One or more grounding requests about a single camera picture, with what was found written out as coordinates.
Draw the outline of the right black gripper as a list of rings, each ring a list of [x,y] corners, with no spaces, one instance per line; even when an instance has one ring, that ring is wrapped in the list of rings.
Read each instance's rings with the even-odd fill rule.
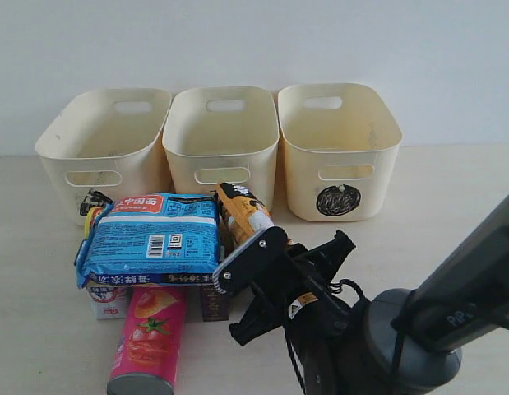
[[[285,247],[250,283],[254,297],[241,320],[229,325],[232,338],[245,346],[279,327],[293,342],[319,342],[346,332],[352,307],[335,296],[341,285],[333,280],[355,248],[342,230],[314,249]]]

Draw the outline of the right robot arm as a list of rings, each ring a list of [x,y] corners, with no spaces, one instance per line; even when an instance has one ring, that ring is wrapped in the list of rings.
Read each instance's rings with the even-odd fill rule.
[[[224,292],[255,298],[231,326],[240,344],[283,328],[306,394],[425,394],[449,383],[465,344],[509,331],[509,195],[418,288],[369,299],[335,272],[353,251],[342,231],[314,248],[260,230],[224,262]]]

